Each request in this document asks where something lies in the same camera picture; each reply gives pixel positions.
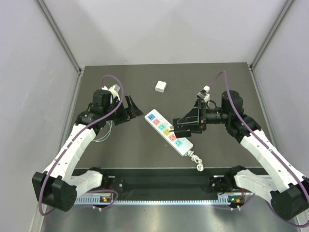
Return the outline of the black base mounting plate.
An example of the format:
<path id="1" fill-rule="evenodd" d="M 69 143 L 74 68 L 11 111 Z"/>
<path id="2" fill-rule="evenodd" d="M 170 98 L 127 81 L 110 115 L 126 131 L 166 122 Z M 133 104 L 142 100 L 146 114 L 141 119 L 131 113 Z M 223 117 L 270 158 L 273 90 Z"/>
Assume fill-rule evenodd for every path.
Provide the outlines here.
<path id="1" fill-rule="evenodd" d="M 103 186 L 112 186 L 120 193 L 136 189 L 200 189 L 206 193 L 235 191 L 225 180 L 227 168 L 113 168 L 92 167 L 103 175 Z"/>

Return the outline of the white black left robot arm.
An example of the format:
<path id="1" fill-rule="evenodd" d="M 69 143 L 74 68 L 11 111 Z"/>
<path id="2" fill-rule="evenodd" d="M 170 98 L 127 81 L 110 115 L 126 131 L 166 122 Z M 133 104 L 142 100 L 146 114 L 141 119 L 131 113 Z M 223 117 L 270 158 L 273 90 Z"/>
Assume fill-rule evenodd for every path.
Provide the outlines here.
<path id="1" fill-rule="evenodd" d="M 87 110 L 77 116 L 58 155 L 43 172 L 36 172 L 32 177 L 39 203 L 67 212 L 73 207 L 76 198 L 89 190 L 103 192 L 108 189 L 109 179 L 94 168 L 80 176 L 72 174 L 88 145 L 108 121 L 119 125 L 143 115 L 130 95 L 126 95 L 125 100 L 127 107 L 124 107 L 113 87 L 104 87 L 94 92 L 92 102 Z"/>

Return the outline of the white multicolour power strip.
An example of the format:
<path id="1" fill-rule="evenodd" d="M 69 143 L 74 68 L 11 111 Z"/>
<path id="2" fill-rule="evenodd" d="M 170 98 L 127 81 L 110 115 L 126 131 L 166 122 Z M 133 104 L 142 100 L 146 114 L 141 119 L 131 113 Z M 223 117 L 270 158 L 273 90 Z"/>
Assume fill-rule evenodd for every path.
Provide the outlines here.
<path id="1" fill-rule="evenodd" d="M 181 156 L 188 156 L 192 152 L 193 144 L 186 138 L 177 138 L 171 130 L 172 124 L 156 109 L 144 116 L 145 121 Z"/>

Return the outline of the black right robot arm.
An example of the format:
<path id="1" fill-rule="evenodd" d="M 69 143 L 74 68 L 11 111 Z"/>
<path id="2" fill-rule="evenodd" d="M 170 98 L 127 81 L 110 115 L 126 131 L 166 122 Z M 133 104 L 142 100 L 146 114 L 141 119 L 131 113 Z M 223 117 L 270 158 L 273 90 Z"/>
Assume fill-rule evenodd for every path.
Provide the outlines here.
<path id="1" fill-rule="evenodd" d="M 271 144 L 260 125 L 244 113 L 243 99 L 236 91 L 222 93 L 221 106 L 209 108 L 207 93 L 198 93 L 194 107 L 173 119 L 177 138 L 202 133 L 208 124 L 224 124 L 228 134 L 262 165 L 269 178 L 236 166 L 224 174 L 223 192 L 245 189 L 264 199 L 284 220 L 291 220 L 309 208 L 309 179 L 296 170 Z"/>

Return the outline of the white cube charger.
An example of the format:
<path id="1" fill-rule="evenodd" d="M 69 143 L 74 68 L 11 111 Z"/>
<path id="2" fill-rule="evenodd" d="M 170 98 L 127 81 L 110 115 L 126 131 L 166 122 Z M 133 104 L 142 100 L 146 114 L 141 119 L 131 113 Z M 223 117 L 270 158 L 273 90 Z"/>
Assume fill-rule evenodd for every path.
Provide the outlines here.
<path id="1" fill-rule="evenodd" d="M 165 89 L 167 87 L 167 83 L 164 81 L 158 81 L 157 84 L 155 85 L 155 91 L 164 93 Z"/>

